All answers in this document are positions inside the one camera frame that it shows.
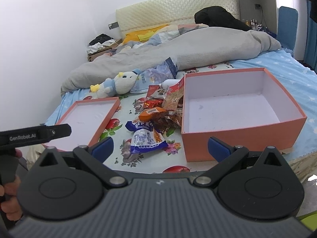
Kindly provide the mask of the person's left hand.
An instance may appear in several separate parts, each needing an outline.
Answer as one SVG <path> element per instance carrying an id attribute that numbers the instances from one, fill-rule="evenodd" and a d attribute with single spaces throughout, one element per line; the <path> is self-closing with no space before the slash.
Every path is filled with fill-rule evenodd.
<path id="1" fill-rule="evenodd" d="M 15 155 L 1 155 L 1 218 L 5 224 L 13 224 L 21 219 L 23 211 L 17 199 L 21 179 L 16 174 L 22 154 L 15 149 Z"/>

